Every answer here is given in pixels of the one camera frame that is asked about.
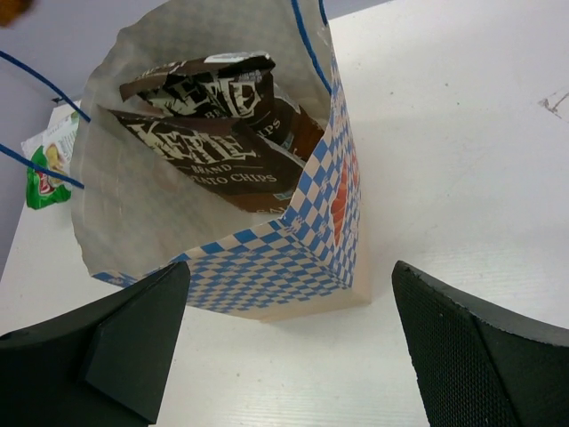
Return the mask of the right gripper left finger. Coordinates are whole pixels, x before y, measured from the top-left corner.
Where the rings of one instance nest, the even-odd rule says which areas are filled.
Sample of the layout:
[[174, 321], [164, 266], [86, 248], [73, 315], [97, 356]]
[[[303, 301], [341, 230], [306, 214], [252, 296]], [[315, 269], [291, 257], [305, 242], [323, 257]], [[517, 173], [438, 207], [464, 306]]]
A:
[[190, 284], [171, 264], [98, 301], [1, 337], [3, 426], [156, 423]]

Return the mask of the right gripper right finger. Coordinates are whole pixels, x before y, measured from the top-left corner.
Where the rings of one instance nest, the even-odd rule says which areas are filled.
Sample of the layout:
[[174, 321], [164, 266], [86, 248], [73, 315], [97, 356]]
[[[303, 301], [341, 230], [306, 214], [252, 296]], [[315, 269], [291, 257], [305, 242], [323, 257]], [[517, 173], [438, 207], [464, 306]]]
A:
[[432, 426], [566, 426], [568, 331], [399, 261], [398, 314]]

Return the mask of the blue checkered paper bag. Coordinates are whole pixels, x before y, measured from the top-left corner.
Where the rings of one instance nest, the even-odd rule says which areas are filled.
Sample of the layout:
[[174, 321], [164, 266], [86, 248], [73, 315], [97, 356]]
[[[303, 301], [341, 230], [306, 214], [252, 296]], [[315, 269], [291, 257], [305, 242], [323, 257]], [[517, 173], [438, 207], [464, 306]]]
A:
[[[249, 213], [204, 189], [109, 112], [170, 117], [119, 86], [171, 62], [263, 51], [275, 83], [323, 128], [282, 213]], [[184, 262], [187, 303], [270, 321], [365, 304], [361, 181], [331, 31], [320, 1], [168, 1], [122, 28], [91, 73], [70, 148], [48, 139], [25, 165], [71, 193], [89, 274], [129, 286]]]

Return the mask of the orange chips bag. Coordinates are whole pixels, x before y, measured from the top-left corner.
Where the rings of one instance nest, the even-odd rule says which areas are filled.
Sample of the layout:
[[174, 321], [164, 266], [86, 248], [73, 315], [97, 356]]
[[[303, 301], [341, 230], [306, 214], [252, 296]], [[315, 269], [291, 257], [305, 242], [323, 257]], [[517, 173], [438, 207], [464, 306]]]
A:
[[35, 0], [0, 0], [0, 26], [9, 28], [14, 22], [31, 12]]

